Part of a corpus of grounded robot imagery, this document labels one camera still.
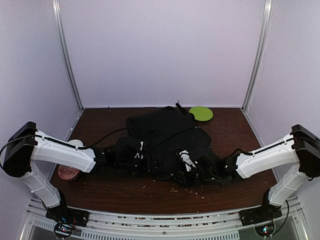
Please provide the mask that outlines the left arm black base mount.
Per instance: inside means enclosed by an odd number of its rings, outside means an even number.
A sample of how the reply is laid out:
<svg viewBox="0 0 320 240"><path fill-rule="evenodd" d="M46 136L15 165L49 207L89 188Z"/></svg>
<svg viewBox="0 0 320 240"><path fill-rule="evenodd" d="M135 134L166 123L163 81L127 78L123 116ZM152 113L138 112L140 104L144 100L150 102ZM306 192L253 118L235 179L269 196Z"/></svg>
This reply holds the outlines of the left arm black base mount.
<svg viewBox="0 0 320 240"><path fill-rule="evenodd" d="M86 210L59 205L53 208L47 207L45 216L70 227L86 227L90 213Z"/></svg>

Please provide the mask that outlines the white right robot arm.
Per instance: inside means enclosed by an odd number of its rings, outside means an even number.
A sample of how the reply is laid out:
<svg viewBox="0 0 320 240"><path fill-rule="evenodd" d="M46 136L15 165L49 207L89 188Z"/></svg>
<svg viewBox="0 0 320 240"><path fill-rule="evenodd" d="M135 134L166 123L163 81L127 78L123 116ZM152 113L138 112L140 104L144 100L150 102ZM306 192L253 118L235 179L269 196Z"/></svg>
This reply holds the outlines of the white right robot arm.
<svg viewBox="0 0 320 240"><path fill-rule="evenodd" d="M201 148L195 152L178 150L177 156L192 177L220 185L291 164L282 180L264 193L262 206L256 210L261 221L268 220L305 182L320 176L320 139L299 124L282 139L256 150L238 148L229 156L218 158L209 148Z"/></svg>

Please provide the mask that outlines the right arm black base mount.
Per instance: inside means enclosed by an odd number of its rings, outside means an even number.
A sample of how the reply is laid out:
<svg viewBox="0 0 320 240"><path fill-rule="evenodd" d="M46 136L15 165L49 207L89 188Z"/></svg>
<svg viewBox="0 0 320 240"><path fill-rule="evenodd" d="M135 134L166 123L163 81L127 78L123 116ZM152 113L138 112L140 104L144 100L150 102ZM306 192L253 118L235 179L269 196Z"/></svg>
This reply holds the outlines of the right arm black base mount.
<svg viewBox="0 0 320 240"><path fill-rule="evenodd" d="M263 208L261 206L241 210L239 212L239 217L242 226L257 225L260 223L273 221L276 218L282 216L282 211L280 208Z"/></svg>

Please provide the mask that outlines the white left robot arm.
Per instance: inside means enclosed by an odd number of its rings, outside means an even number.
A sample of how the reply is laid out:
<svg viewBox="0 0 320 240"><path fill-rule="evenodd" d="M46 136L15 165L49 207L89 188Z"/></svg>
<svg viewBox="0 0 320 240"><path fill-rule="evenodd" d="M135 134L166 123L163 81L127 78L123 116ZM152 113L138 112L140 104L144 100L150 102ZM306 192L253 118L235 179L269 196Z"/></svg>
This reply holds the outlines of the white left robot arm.
<svg viewBox="0 0 320 240"><path fill-rule="evenodd" d="M140 171L146 159L143 148L143 141L130 136L106 148L95 144L84 146L77 139L66 142L37 130L36 123L29 121L0 150L4 156L0 166L7 175L23 180L28 189L52 209L55 217L67 222L72 218L72 211L65 206L63 193L52 186L36 166L37 161L71 167L83 173L104 174L112 167Z"/></svg>

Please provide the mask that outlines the black student backpack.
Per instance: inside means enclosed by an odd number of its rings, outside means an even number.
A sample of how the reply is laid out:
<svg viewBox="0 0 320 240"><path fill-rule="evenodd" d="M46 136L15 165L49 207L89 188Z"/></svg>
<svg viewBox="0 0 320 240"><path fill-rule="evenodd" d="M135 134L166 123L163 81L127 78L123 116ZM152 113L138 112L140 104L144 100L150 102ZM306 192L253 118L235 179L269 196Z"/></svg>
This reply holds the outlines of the black student backpack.
<svg viewBox="0 0 320 240"><path fill-rule="evenodd" d="M173 181L172 174L181 166L176 149L188 150L190 158L219 158L211 149L211 137L199 127L189 113L167 106L126 120L128 134L144 142L147 169L158 181Z"/></svg>

